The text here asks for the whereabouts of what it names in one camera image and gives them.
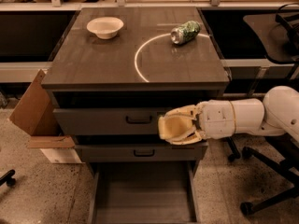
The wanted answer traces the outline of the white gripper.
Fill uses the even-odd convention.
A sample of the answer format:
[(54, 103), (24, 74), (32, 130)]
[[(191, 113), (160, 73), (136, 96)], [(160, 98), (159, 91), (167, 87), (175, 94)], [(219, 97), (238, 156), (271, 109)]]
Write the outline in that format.
[(159, 120), (197, 120), (199, 129), (185, 136), (167, 139), (171, 145), (190, 145), (203, 139), (222, 139), (235, 133), (235, 112), (229, 101), (210, 100), (166, 112)]

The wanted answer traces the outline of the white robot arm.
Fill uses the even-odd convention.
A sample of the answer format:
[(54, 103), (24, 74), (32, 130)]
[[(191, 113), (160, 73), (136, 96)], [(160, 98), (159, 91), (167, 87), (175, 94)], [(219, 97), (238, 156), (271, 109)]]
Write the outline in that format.
[(299, 92), (277, 86), (264, 96), (243, 100), (209, 100), (172, 109), (158, 118), (161, 139), (188, 145), (236, 133), (256, 136), (289, 134), (299, 140)]

